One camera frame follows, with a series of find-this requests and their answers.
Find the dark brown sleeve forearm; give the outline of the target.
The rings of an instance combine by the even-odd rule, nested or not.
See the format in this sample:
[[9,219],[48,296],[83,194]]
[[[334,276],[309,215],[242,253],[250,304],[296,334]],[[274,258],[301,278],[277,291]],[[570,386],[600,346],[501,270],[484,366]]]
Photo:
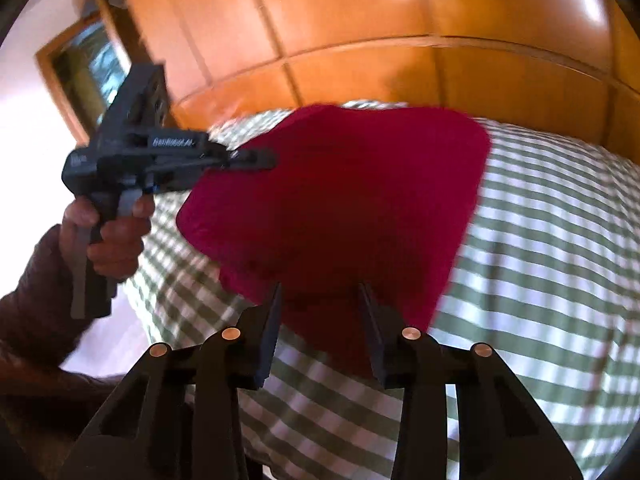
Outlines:
[[70,317],[73,285],[60,228],[40,238],[16,289],[1,298],[1,421],[29,466],[58,478],[70,449],[122,376],[62,369],[89,321]]

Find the person's left hand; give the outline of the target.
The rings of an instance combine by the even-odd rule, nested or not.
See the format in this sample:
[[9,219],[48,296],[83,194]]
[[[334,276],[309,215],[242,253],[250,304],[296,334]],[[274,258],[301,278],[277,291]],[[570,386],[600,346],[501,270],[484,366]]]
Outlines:
[[[87,248],[87,258],[97,274],[114,278],[118,282],[133,276],[139,266],[143,252],[143,237],[151,231],[151,217],[155,203],[152,195],[143,195],[136,200],[132,213],[106,222],[101,228],[101,240]],[[90,229],[99,221],[99,216],[88,198],[77,197],[65,209],[58,246],[69,269],[74,263],[75,238],[80,228]]]

